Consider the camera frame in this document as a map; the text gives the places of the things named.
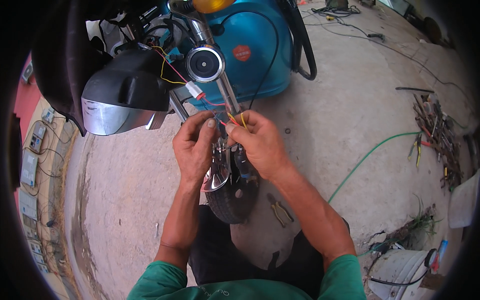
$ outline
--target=white bucket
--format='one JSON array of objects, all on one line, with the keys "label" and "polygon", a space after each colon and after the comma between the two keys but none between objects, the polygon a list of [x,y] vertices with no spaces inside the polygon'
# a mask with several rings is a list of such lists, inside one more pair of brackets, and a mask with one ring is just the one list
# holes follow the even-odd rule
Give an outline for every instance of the white bucket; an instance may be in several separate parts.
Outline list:
[{"label": "white bucket", "polygon": [[457,186],[450,196],[448,225],[450,228],[467,227],[472,223],[477,203],[480,170],[472,178]]},{"label": "white bucket", "polygon": [[[372,266],[369,275],[393,283],[409,283],[420,278],[427,270],[427,251],[394,249],[382,255]],[[408,287],[394,287],[368,281],[368,287],[383,300],[417,299],[417,289],[421,280]]]}]

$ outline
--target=logo sticker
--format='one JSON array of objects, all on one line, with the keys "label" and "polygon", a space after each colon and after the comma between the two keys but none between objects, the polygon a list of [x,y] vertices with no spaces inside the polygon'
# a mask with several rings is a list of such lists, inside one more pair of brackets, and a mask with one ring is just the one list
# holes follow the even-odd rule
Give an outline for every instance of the logo sticker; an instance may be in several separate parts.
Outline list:
[{"label": "logo sticker", "polygon": [[247,61],[250,58],[250,48],[244,45],[238,45],[233,50],[233,56],[240,61]]}]

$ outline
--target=person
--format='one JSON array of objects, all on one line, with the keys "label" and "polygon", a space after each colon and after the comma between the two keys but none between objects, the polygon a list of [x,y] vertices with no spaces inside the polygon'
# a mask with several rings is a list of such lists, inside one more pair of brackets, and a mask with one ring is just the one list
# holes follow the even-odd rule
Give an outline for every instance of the person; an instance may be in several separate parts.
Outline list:
[{"label": "person", "polygon": [[[243,113],[247,129],[228,123],[228,144],[243,145],[260,176],[272,182],[297,216],[301,231],[288,259],[267,270],[251,264],[233,245],[229,225],[199,205],[219,137],[209,111],[189,117],[173,139],[180,183],[165,219],[154,261],[127,299],[366,299],[349,228],[288,158],[274,123]],[[240,115],[235,116],[241,124]],[[197,286],[187,286],[187,263]]]}]

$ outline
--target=concrete ground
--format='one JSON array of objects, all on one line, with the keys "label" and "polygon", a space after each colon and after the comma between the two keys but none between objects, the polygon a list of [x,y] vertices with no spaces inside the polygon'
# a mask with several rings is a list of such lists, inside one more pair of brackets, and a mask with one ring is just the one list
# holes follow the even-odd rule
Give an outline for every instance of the concrete ground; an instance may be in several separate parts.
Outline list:
[{"label": "concrete ground", "polygon": [[[321,6],[315,3],[300,9]],[[382,45],[420,61],[438,79],[456,83],[470,100],[473,98],[454,50],[420,43],[427,38],[383,5],[360,9],[361,14],[345,18],[345,22],[366,32],[384,33],[387,40]],[[319,18],[309,16],[304,21],[327,22]],[[362,36],[357,29],[342,25],[328,24],[325,28]],[[253,105],[277,124],[290,158],[325,199],[378,143],[395,134],[418,131],[414,97],[410,92],[396,91],[396,87],[433,89],[447,114],[469,127],[475,124],[470,100],[456,86],[441,84],[424,68],[382,45],[339,36],[325,28],[307,26],[317,78],[311,82],[293,74],[285,92],[256,100]],[[154,238],[155,223],[160,224],[161,233],[180,178],[171,146],[179,127],[178,117],[169,115],[156,131],[138,128],[76,140],[67,171],[65,226],[70,261],[84,298],[126,298],[152,261],[159,244],[159,237]],[[413,139],[412,135],[398,137],[380,146],[331,202],[350,224],[359,254],[368,250],[375,233],[390,233],[411,220],[409,215],[418,211],[414,194],[421,196],[425,207],[435,203],[436,219],[442,219],[437,224],[438,233],[422,241],[424,249],[437,248],[446,234],[450,239],[461,237],[458,230],[448,229],[449,193],[444,194],[439,182],[443,166],[430,149],[423,150],[419,168],[408,161]],[[471,176],[465,144],[461,160],[465,175]],[[278,250],[278,263],[282,263],[300,230],[298,222],[281,228],[266,201],[267,192],[282,200],[278,191],[264,182],[249,222],[231,226],[237,247],[262,268]],[[450,257],[458,249],[452,244],[447,253]],[[373,258],[373,254],[365,255],[360,264],[368,268]],[[452,259],[446,261],[449,263],[442,266],[443,272]],[[189,285],[195,285],[191,272]]]}]

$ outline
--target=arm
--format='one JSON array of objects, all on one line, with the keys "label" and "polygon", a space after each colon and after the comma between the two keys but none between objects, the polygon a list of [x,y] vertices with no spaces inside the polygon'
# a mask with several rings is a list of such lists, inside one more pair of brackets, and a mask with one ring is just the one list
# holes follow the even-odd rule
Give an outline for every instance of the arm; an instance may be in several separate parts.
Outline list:
[{"label": "arm", "polygon": [[[297,171],[285,152],[276,126],[257,112],[243,113],[247,129],[229,123],[229,144],[245,147],[247,158],[262,178],[271,181],[297,215],[310,244],[324,257],[324,269],[344,254],[355,253],[353,241],[340,215]],[[241,122],[240,115],[235,117]]]},{"label": "arm", "polygon": [[189,117],[173,139],[181,179],[154,261],[170,263],[184,272],[197,235],[200,187],[211,165],[211,143],[218,134],[211,116],[211,112],[202,111]]}]

